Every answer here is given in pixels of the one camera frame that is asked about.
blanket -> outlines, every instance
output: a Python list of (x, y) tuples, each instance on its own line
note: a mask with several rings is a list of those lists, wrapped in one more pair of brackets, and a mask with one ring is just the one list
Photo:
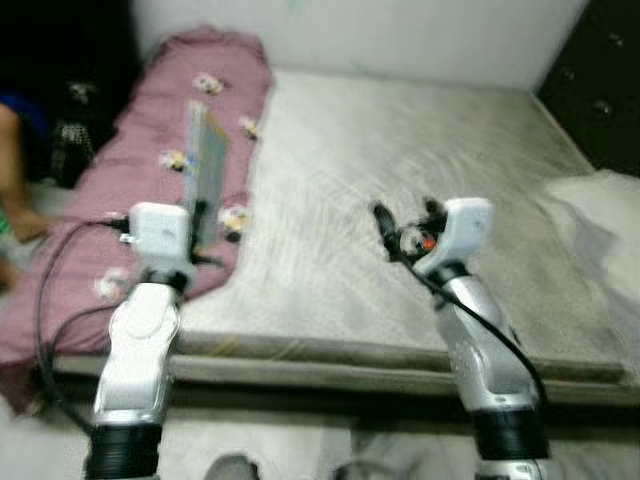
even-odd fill
[[(203, 85), (203, 78), (218, 81), (216, 88)], [(117, 135), (81, 178), (63, 220), (30, 265), (0, 319), (0, 392), (16, 412), (24, 412), (37, 391), (30, 378), (35, 366), (35, 300), (43, 272), (67, 232), (77, 222), (104, 219), (108, 212), (126, 213), (140, 201), (181, 201), (183, 174), (167, 168), (162, 157), (166, 152), (185, 150), (191, 100), (207, 105), (231, 140), (222, 209), (246, 206), (247, 173), (256, 145), (255, 137), (247, 134), (247, 122), (260, 117), (270, 84), (264, 51), (254, 37), (202, 27), (161, 45), (129, 107), (117, 120)], [(223, 285), (235, 268), (238, 248), (238, 243), (220, 238), (206, 253), (220, 258), (222, 267), (202, 267), (197, 285), (187, 296)], [(118, 242), (115, 232), (96, 227), (73, 239), (46, 285), (45, 341), (71, 316), (112, 302), (101, 298), (96, 281), (113, 269), (124, 272), (125, 277), (135, 274), (135, 258), (127, 245)], [(109, 317), (110, 312), (102, 312), (74, 323), (58, 350), (104, 350)]]

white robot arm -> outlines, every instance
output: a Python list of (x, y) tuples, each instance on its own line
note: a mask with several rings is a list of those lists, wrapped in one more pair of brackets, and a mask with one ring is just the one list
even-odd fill
[(465, 267), (491, 226), (492, 206), (462, 198), (397, 229), (381, 204), (373, 213), (391, 261), (401, 262), (435, 297), (460, 398), (470, 414), (480, 460), (476, 480), (555, 480), (539, 416), (544, 386), (519, 349), (503, 310)]
[(111, 317), (111, 351), (98, 384), (85, 461), (88, 480), (157, 478), (178, 302), (196, 274), (193, 227), (184, 208), (141, 203), (129, 219), (142, 281)]

white wall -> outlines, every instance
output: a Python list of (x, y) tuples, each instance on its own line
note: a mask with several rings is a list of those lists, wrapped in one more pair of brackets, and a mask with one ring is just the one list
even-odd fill
[(534, 89), (587, 0), (134, 0), (142, 52), (200, 23), (273, 64)]

black cable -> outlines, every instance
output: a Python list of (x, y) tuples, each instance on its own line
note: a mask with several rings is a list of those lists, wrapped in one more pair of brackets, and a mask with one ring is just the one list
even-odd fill
[[(53, 400), (55, 400), (56, 405), (62, 410), (86, 435), (90, 436), (93, 430), (92, 425), (78, 413), (78, 411), (74, 408), (74, 406), (64, 397), (62, 391), (57, 386), (55, 379), (53, 377), (53, 368), (52, 362), (50, 361), (50, 353), (51, 350), (44, 345), (42, 339), (42, 308), (44, 303), (44, 294), (46, 291), (47, 281), (53, 272), (53, 268), (55, 267), (57, 260), (62, 255), (64, 249), (69, 244), (71, 239), (78, 234), (80, 231), (86, 228), (94, 227), (94, 226), (107, 226), (112, 227), (110, 222), (83, 222), (75, 225), (71, 228), (56, 249), (54, 250), (51, 260), (49, 260), (48, 265), (44, 270), (44, 274), (42, 276), (42, 281), (40, 282), (40, 287), (38, 290), (38, 295), (36, 299), (36, 311), (35, 311), (35, 337), (36, 337), (36, 358), (38, 360), (38, 366), (40, 367), (40, 372), (42, 375), (42, 380), (44, 382), (45, 392), (49, 393)], [(96, 313), (93, 310), (87, 310), (85, 312), (80, 312), (80, 314), (74, 315), (71, 319), (65, 321), (64, 325), (69, 325), (71, 320), (75, 321), (77, 318), (82, 317), (84, 315), (89, 315), (91, 313)]]
[(86, 319), (90, 315), (94, 315), (96, 313), (108, 312), (110, 310), (115, 310), (119, 304), (111, 304), (111, 305), (102, 305), (100, 307), (89, 308), (82, 312), (76, 313), (72, 317), (65, 320), (56, 330), (55, 335), (53, 336), (53, 340), (49, 342), (47, 347), (47, 363), (51, 368), (53, 368), (53, 357), (56, 354), (56, 348), (58, 347), (58, 342), (62, 339), (65, 333), (67, 333), (68, 328), (76, 323), (78, 320)]
[(538, 396), (540, 397), (539, 398), (540, 410), (541, 411), (544, 410), (548, 402), (547, 390), (544, 386), (544, 383), (542, 383), (542, 379), (540, 378), (540, 375), (538, 374), (536, 367), (533, 365), (533, 363), (531, 363), (531, 360), (529, 360), (522, 353), (520, 348), (514, 342), (512, 342), (511, 339), (509, 339), (509, 337), (507, 337), (498, 328), (492, 325), (488, 320), (486, 320), (484, 317), (474, 312), (471, 308), (469, 308), (467, 305), (465, 305), (460, 300), (458, 300), (458, 298), (454, 294), (447, 292), (444, 288), (440, 287), (435, 282), (432, 282), (428, 278), (424, 278), (418, 273), (416, 273), (416, 271), (413, 269), (413, 265), (407, 258), (404, 257), (404, 255), (401, 255), (400, 262), (402, 263), (402, 265), (404, 265), (407, 268), (407, 270), (409, 270), (411, 275), (413, 275), (422, 285), (427, 287), (432, 292), (437, 293), (445, 301), (460, 308), (462, 311), (464, 311), (466, 314), (468, 314), (470, 317), (476, 320), (486, 330), (488, 330), (491, 334), (493, 334), (493, 336), (496, 337), (500, 341), (500, 343), (502, 343), (507, 349), (509, 349), (511, 353), (513, 353), (516, 356), (516, 358), (520, 361), (522, 366), (527, 370), (527, 372), (529, 372), (529, 375), (531, 375), (531, 379), (533, 380), (533, 383), (535, 384), (536, 390), (538, 392)]

mattress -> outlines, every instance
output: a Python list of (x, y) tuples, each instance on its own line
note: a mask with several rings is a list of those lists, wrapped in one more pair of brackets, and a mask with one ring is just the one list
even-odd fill
[(178, 377), (455, 394), (430, 294), (386, 262), (369, 208), (403, 223), (425, 195), (478, 196), (494, 225), (469, 269), (551, 399), (640, 403), (619, 332), (535, 200), (593, 169), (530, 95), (280, 69), (260, 137), (237, 269), (184, 305)]

